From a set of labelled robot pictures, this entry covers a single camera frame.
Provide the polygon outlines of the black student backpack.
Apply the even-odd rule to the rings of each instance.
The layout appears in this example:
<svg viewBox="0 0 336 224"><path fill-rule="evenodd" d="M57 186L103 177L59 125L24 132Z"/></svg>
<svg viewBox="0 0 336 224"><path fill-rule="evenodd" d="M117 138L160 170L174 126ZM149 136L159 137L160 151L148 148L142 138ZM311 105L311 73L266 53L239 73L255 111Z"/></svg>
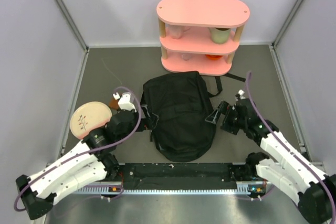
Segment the black student backpack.
<svg viewBox="0 0 336 224"><path fill-rule="evenodd" d="M150 140L172 162L191 162L212 146L217 126L207 123L213 108L211 98L198 71L168 73L143 85L141 105L159 116Z"/></svg>

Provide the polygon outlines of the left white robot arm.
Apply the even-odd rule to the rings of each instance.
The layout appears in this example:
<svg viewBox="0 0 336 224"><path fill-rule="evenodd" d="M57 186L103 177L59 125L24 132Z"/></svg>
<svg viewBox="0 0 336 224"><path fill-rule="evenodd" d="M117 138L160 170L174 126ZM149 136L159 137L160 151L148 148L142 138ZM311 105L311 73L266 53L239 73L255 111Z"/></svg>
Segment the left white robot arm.
<svg viewBox="0 0 336 224"><path fill-rule="evenodd" d="M80 106L70 120L70 130L79 142L45 169L15 180L17 201L22 201L22 211L29 219L41 218L80 188L116 179L119 164L112 152L133 133L149 129L158 120L145 105L141 108L144 118L131 102L121 105L116 114L98 101Z"/></svg>

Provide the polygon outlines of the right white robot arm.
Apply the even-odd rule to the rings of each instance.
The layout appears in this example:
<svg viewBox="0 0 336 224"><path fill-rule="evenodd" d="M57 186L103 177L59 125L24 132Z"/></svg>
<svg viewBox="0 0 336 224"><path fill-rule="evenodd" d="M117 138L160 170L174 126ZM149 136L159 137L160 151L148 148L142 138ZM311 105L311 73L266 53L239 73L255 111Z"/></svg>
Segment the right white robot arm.
<svg viewBox="0 0 336 224"><path fill-rule="evenodd" d="M222 101L206 118L209 123L224 119L221 129L237 134L242 130L263 151L246 158L245 174L271 182L297 206L308 223L335 223L335 175L328 175L308 161L269 120L260 115L249 99L234 105Z"/></svg>

